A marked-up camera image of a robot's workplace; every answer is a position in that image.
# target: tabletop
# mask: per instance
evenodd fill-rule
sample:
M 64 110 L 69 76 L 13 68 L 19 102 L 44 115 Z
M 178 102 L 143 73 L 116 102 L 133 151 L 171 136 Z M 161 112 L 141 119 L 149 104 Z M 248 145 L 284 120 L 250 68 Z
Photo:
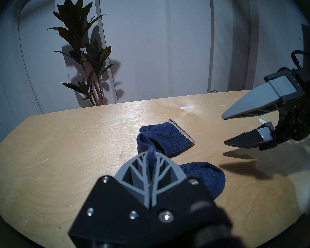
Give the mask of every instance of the tabletop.
M 256 247 L 310 209 L 310 135 L 276 148 L 236 149 L 224 141 L 278 112 L 222 120 L 247 91 L 190 95 L 80 108 L 27 118 L 0 143 L 0 215 L 44 247 L 74 247 L 67 232 L 96 180 L 137 155 L 141 126 L 174 119 L 195 141 L 172 158 L 209 162 L 226 177 L 215 200 L 233 235 Z

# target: plant stem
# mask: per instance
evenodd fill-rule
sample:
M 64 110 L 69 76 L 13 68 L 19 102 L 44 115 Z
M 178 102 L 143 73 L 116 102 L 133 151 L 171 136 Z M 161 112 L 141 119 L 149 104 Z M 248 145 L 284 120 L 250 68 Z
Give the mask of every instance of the plant stem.
M 88 65 L 89 71 L 91 71 L 91 67 L 90 67 L 90 64 L 88 63 L 88 60 L 87 60 L 87 65 Z M 95 90 L 96 90 L 96 92 L 97 92 L 97 94 L 98 94 L 98 97 L 99 97 L 99 99 L 100 99 L 100 103 L 101 103 L 101 105 L 103 105 L 102 94 L 100 94 L 99 89 L 98 89 L 98 87 L 95 85 L 95 83 L 94 83 L 94 87 L 95 87 Z
M 87 75 L 86 70 L 84 70 L 84 73 L 85 73 L 85 75 L 86 75 L 86 81 L 87 81 L 88 75 Z M 90 83 L 90 90 L 91 90 L 91 95 L 93 95 L 95 104 L 98 106 L 98 103 L 97 103 L 97 101 L 96 101 L 96 97 L 94 96 L 94 92 L 93 92 L 93 89 L 92 89 L 92 82 Z M 90 101 L 92 102 L 93 106 L 95 106 L 95 105 L 94 105 L 94 102 L 92 101 L 92 96 L 90 96 Z
M 93 82 L 91 81 L 91 83 L 90 83 L 91 93 L 92 93 L 92 96 L 93 96 L 93 98 L 94 98 L 95 104 L 98 106 L 98 102 L 97 102 L 97 100 L 96 100 L 96 97 L 95 97 L 94 92 L 93 92 L 93 89 L 92 89 L 92 83 L 93 83 Z
M 93 106 L 95 106 L 95 105 L 94 105 L 94 102 L 93 102 L 93 100 L 92 100 L 92 98 L 91 98 L 91 97 L 90 97 L 90 101 L 92 102 L 92 105 L 93 105 Z

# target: gray gripper finger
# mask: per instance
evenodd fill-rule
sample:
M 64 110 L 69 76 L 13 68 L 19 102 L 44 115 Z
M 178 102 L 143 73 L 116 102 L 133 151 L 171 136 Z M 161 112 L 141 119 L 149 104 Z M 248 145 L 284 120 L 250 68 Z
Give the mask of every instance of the gray gripper finger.
M 278 110 L 279 98 L 296 92 L 296 88 L 283 75 L 248 92 L 222 115 L 224 120 L 266 114 Z

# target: dark green leaf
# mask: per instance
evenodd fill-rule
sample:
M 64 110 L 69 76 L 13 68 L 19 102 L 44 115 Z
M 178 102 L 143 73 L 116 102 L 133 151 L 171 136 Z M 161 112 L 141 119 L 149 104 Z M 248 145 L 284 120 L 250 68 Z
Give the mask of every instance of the dark green leaf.
M 83 1 L 83 0 L 78 0 L 78 1 L 76 2 L 76 8 L 77 8 L 77 10 L 78 10 L 79 16 L 80 16 L 80 13 L 82 12 L 83 4 L 84 4 L 84 1 Z
M 64 27 L 58 27 L 58 33 L 60 34 L 60 36 L 66 40 L 68 43 L 70 43 L 70 41 L 72 40 L 72 36 L 69 33 L 69 30 L 64 28 Z
M 92 7 L 93 3 L 90 2 L 85 7 L 83 7 L 82 12 L 80 13 L 80 20 L 79 20 L 79 27 L 80 29 L 84 26 L 85 18 L 87 17 L 88 13 L 90 12 L 90 9 Z
M 55 15 L 55 17 L 57 17 L 58 20 L 61 20 L 61 21 L 63 22 L 60 13 L 57 13 L 57 12 L 55 12 L 55 11 L 52 11 L 52 12 L 53 12 L 53 14 Z
M 98 16 L 96 19 L 94 19 L 92 22 L 90 21 L 90 22 L 88 22 L 87 23 L 87 25 L 86 25 L 86 27 L 85 27 L 85 29 L 83 29 L 83 31 L 82 31 L 82 36 L 87 32 L 87 30 L 100 18 L 100 17 L 102 17 L 102 16 L 104 16 L 104 15 L 100 15 L 100 16 Z
M 87 88 L 91 85 L 93 73 L 94 73 L 94 70 L 92 70 L 92 71 L 88 74 L 87 84 L 86 84 Z
M 71 20 L 70 16 L 68 15 L 67 9 L 64 5 L 57 5 L 58 12 L 62 18 L 62 21 L 67 29 L 69 29 L 70 33 L 76 37 L 80 37 L 81 29 L 75 25 L 75 23 Z
M 104 68 L 104 70 L 102 70 L 102 72 L 99 74 L 99 76 L 101 76 L 101 75 L 102 75 L 108 68 L 110 68 L 112 65 L 113 65 L 113 64 L 110 64 L 110 65 L 106 66 L 106 67 Z
M 100 52 L 98 53 L 98 55 L 96 57 L 96 61 L 97 62 L 100 62 L 100 57 L 101 57 L 101 54 L 102 54 L 103 51 L 104 51 L 104 49 L 100 50 Z
M 85 44 L 85 48 L 86 48 L 86 52 L 87 52 L 87 55 L 88 55 L 88 58 L 87 60 L 92 63 L 94 61 L 94 57 L 93 57 L 93 53 L 92 53 L 92 48 L 91 48 L 91 45 L 89 42 L 87 42 Z
M 65 87 L 68 87 L 70 89 L 73 89 L 74 91 L 77 91 L 79 93 L 82 93 L 84 95 L 87 95 L 85 94 L 76 84 L 73 84 L 73 83 L 64 83 L 64 82 L 61 82 Z
M 102 55 L 100 56 L 100 64 L 103 64 L 105 62 L 107 57 L 109 57 L 110 53 L 111 53 L 111 46 L 104 48 Z
M 93 46 L 95 47 L 95 56 L 94 56 L 94 58 L 96 58 L 97 55 L 99 54 L 99 44 L 98 44 L 98 41 L 96 39 L 93 40 Z
M 62 51 L 54 51 L 54 52 L 60 52 L 61 54 L 64 54 L 64 55 L 66 55 L 66 56 L 68 56 L 68 57 L 71 57 L 71 56 L 69 56 L 68 54 L 66 54 L 66 53 L 64 53 L 64 52 L 62 52 Z
M 81 64 L 80 58 L 75 51 L 69 51 L 69 54 L 78 64 Z
M 65 10 L 67 12 L 68 17 L 71 22 L 74 24 L 76 28 L 79 27 L 79 13 L 75 4 L 72 3 L 71 0 L 65 0 L 64 2 Z

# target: cable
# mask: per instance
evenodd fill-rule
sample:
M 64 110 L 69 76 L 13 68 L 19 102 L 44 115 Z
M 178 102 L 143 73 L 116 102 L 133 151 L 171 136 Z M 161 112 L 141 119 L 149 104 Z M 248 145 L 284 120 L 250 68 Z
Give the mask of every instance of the cable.
M 299 69 L 301 69 L 302 67 L 301 67 L 301 65 L 300 65 L 300 63 L 299 63 L 299 60 L 298 60 L 297 57 L 295 56 L 295 54 L 302 54 L 302 55 L 306 55 L 306 56 L 308 56 L 308 57 L 310 57 L 310 54 L 307 53 L 307 52 L 305 52 L 305 51 L 299 51 L 299 50 L 293 51 L 293 52 L 291 53 L 291 57 L 292 57 L 292 60 L 293 60 L 294 64 L 295 64 Z

